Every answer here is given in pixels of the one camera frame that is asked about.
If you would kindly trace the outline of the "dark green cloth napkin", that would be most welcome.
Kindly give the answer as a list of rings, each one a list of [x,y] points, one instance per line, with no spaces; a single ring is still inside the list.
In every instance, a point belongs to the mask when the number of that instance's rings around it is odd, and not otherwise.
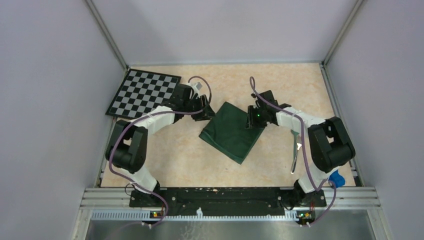
[[[260,138],[262,128],[246,128],[248,113],[224,102],[199,138],[241,165]]]

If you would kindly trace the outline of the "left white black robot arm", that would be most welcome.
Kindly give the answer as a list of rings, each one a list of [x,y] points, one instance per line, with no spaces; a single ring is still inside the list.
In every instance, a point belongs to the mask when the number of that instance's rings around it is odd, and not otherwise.
[[[160,183],[145,166],[148,138],[185,116],[194,121],[210,120],[212,95],[200,94],[200,83],[178,84],[171,97],[150,112],[133,120],[116,122],[105,158],[111,173],[127,180],[149,207],[160,202]]]

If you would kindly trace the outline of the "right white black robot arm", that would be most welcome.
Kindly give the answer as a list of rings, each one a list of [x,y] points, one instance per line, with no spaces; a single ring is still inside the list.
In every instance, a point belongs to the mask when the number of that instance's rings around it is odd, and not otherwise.
[[[330,176],[356,155],[355,147],[343,121],[333,116],[321,118],[297,110],[289,104],[279,104],[271,90],[252,93],[255,103],[248,106],[246,127],[263,129],[268,124],[289,128],[299,134],[304,148],[309,141],[312,163],[305,159],[306,173],[294,184],[293,200],[307,206]]]

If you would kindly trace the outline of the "teal plastic spoon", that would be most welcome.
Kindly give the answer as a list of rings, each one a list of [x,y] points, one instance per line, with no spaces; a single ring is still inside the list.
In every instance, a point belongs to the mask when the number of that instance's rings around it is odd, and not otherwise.
[[[293,157],[295,157],[298,152],[298,143],[299,143],[300,134],[294,130],[291,130],[290,132],[293,135]]]

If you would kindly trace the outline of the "silver metal fork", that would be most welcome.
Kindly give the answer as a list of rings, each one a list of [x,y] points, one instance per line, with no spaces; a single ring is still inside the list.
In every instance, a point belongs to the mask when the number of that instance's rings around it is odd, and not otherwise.
[[[300,134],[299,141],[298,141],[298,144],[297,145],[298,145],[298,147],[297,147],[298,148],[298,152],[297,152],[296,156],[293,157],[293,161],[292,161],[291,168],[290,168],[290,173],[292,175],[295,173],[296,166],[297,166],[297,158],[298,158],[298,155],[299,155],[299,150],[302,148],[302,136],[301,136],[301,134]]]

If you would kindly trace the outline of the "black grey checkerboard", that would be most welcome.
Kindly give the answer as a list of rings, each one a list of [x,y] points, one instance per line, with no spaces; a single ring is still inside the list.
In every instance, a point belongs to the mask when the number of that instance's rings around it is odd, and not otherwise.
[[[165,73],[128,69],[105,114],[136,119],[170,99],[181,77]]]

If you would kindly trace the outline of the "blue toy car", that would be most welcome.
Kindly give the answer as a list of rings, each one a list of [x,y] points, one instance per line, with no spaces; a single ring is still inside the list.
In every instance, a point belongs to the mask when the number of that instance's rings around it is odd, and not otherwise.
[[[334,171],[328,178],[331,185],[334,188],[340,188],[343,187],[346,184],[345,178],[339,173],[338,170]]]

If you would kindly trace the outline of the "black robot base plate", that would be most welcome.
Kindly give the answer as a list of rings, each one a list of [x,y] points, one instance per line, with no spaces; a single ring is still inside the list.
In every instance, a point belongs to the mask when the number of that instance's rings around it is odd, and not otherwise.
[[[157,208],[168,216],[256,217],[284,215],[294,208],[326,207],[323,190],[302,193],[291,187],[162,187],[156,196],[133,190],[129,206]]]

